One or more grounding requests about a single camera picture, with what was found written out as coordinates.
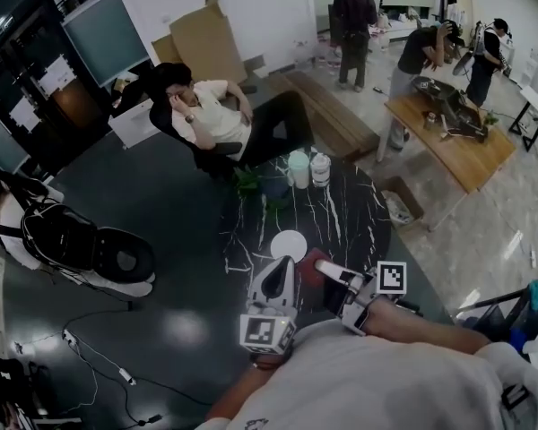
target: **cardboard sheet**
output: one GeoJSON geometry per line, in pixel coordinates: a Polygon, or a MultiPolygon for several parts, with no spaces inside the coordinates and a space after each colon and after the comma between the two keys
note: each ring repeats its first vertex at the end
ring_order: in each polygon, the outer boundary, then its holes
{"type": "Polygon", "coordinates": [[[169,25],[170,37],[154,41],[162,62],[184,62],[194,79],[243,82],[247,73],[239,56],[227,16],[219,0],[206,0],[205,7],[169,25]]]}

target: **wooden bench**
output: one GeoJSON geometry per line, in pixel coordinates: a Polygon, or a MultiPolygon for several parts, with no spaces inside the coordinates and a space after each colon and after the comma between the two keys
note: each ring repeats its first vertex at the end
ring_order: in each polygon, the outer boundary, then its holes
{"type": "Polygon", "coordinates": [[[333,94],[303,72],[272,73],[265,82],[276,92],[295,90],[300,94],[313,132],[336,156],[353,162],[377,148],[378,136],[333,94]]]}

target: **black hair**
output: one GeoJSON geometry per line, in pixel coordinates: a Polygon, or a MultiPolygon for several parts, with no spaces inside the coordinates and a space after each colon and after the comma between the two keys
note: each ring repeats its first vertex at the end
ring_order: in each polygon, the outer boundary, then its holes
{"type": "Polygon", "coordinates": [[[494,27],[496,27],[499,30],[504,30],[505,33],[508,33],[508,24],[503,19],[495,19],[494,27]]]}
{"type": "Polygon", "coordinates": [[[187,65],[163,62],[146,75],[144,79],[145,91],[155,102],[155,98],[165,96],[165,90],[172,84],[189,86],[191,81],[191,69],[187,65]]]}
{"type": "Polygon", "coordinates": [[[48,189],[38,180],[9,174],[8,172],[0,172],[0,197],[8,192],[4,185],[7,186],[8,190],[15,191],[17,194],[25,195],[26,197],[48,195],[48,189]]]}

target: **bottle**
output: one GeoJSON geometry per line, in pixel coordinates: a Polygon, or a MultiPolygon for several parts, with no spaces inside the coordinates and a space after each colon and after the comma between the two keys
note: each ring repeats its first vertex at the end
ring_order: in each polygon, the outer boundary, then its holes
{"type": "Polygon", "coordinates": [[[311,161],[311,176],[313,185],[324,188],[329,185],[331,178],[331,159],[322,153],[317,153],[311,161]]]}

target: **white container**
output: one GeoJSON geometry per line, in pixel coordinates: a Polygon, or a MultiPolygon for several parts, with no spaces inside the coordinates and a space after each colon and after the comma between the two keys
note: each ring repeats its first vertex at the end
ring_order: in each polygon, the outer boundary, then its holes
{"type": "Polygon", "coordinates": [[[313,185],[325,188],[331,178],[331,159],[323,153],[317,153],[311,161],[311,176],[313,185]]]}
{"type": "Polygon", "coordinates": [[[294,151],[289,155],[289,173],[300,190],[308,187],[308,156],[303,151],[294,151]]]}

